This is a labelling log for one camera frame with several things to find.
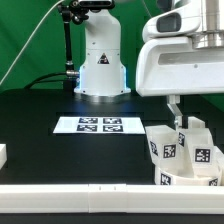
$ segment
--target black cable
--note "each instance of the black cable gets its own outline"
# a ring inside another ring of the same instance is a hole
[[[60,76],[60,75],[66,75],[66,72],[51,73],[51,74],[48,74],[48,75],[41,76],[41,77],[35,79],[34,81],[32,81],[31,83],[29,83],[28,85],[26,85],[24,87],[24,89],[30,89],[33,85],[35,85],[36,83],[39,83],[39,81],[41,81],[43,79],[47,79],[47,78],[51,78],[51,77],[55,77],[55,76]]]
[[[63,79],[37,81],[37,82],[33,83],[32,85],[29,84],[29,88],[26,88],[26,89],[30,89],[32,86],[34,86],[34,85],[36,85],[36,84],[40,84],[40,83],[63,82],[63,81],[64,81]]]

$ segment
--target camera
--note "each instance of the camera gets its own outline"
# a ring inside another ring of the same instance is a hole
[[[78,0],[78,3],[83,8],[88,9],[112,9],[114,0]]]

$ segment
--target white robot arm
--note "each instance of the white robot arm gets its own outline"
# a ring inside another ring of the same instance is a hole
[[[77,3],[90,11],[85,21],[86,60],[74,92],[94,102],[116,101],[130,89],[126,87],[126,69],[120,62],[120,23],[107,10],[114,7],[114,1],[78,0],[72,6]]]

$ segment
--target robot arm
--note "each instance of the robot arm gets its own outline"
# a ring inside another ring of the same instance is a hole
[[[177,36],[196,31],[201,25],[200,8],[196,3],[196,0],[158,0],[158,6],[165,13],[146,23],[143,29],[144,42],[151,38]]]

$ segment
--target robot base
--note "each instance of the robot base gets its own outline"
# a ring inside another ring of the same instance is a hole
[[[83,93],[76,93],[75,98],[80,100],[86,100],[93,103],[116,103],[124,100],[128,100],[131,97],[131,91],[127,91],[120,95],[115,96],[97,96],[97,95],[87,95]]]

